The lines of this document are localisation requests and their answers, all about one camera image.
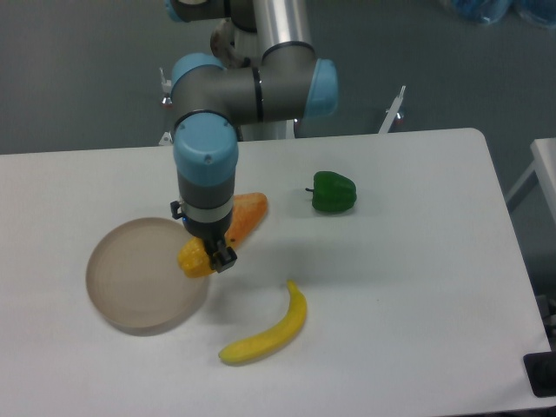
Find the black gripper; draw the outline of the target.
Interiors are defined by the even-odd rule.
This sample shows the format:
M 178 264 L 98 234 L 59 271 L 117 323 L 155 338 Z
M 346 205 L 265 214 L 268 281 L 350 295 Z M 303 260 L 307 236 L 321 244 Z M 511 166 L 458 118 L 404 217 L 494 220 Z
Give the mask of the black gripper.
M 170 203 L 172 217 L 181 219 L 184 228 L 202 241 L 210 255 L 210 267 L 217 273 L 233 267 L 237 260 L 236 252 L 224 241 L 231 225 L 233 207 L 233 199 L 212 209 L 196 208 L 185 201 Z

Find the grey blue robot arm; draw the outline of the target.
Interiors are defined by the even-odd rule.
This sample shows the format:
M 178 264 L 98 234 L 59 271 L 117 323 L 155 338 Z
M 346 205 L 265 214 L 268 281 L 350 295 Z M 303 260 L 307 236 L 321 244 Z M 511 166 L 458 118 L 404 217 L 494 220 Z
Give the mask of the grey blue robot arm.
M 179 266 L 198 278 L 234 265 L 235 248 L 268 207 L 262 196 L 234 193 L 241 127 L 333 114 L 337 72 L 314 52 L 303 1 L 168 1 L 165 7 L 177 22 L 227 18 L 255 33 L 260 46 L 259 55 L 237 64 L 219 53 L 195 53 L 172 69 L 179 199 L 171 210 L 192 235 Z

